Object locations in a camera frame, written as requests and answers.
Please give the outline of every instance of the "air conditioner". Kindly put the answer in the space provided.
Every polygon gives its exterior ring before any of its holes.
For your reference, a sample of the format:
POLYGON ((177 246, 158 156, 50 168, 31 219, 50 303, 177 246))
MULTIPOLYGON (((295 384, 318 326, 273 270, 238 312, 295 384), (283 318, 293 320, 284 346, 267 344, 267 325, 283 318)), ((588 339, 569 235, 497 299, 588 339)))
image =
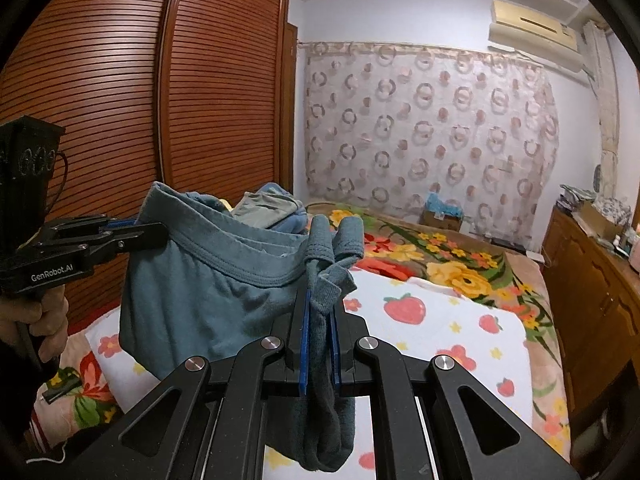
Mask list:
POLYGON ((578 53, 575 32, 558 20, 534 10, 494 0, 489 41, 548 59, 572 72, 580 72, 584 59, 578 53))

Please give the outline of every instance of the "human hand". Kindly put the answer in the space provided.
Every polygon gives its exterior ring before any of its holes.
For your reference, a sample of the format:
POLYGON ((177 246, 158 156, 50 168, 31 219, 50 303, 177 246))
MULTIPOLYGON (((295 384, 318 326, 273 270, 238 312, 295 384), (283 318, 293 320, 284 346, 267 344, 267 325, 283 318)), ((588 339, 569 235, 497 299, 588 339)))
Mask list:
POLYGON ((29 325, 31 335, 45 336, 38 350, 38 356, 43 363, 46 363, 62 354, 65 349, 68 310, 69 304, 65 298, 64 285, 49 289, 40 302, 25 298, 10 300, 0 296, 0 340, 24 356, 25 350, 15 323, 26 323, 29 325))

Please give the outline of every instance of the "triangular cutout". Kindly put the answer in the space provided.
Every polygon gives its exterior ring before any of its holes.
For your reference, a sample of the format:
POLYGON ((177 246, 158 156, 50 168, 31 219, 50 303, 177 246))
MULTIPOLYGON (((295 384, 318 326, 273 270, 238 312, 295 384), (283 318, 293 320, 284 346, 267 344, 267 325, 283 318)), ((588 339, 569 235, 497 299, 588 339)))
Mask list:
POLYGON ((149 458, 156 456, 180 399, 180 390, 169 391, 120 437, 123 446, 149 458))
POLYGON ((520 435, 475 391, 468 386, 461 386, 458 394, 471 421, 480 450, 485 455, 493 455, 520 441, 520 435))

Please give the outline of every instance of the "person's sleeve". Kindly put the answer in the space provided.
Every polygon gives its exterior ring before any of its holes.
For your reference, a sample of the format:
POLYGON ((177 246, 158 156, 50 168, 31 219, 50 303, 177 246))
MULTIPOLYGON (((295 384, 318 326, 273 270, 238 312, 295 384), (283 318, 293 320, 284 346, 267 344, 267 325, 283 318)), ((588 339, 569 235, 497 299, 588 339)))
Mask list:
POLYGON ((0 422, 16 442, 29 427, 42 375, 0 341, 0 422))

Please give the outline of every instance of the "wardrobe door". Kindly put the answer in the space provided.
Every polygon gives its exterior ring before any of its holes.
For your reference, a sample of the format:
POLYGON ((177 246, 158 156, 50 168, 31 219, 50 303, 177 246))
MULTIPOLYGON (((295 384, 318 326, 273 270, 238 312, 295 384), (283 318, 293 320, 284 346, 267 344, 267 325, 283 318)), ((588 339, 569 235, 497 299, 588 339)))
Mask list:
MULTIPOLYGON (((0 75, 0 122, 66 128, 65 189, 52 218, 137 214, 156 178, 154 51, 164 0, 52 0, 0 75)), ((61 183, 59 160, 51 190, 61 183)), ((126 259, 67 286, 70 322, 120 296, 126 259)))
POLYGON ((175 189, 236 202, 279 180, 286 11, 287 0, 179 0, 168 100, 175 189))

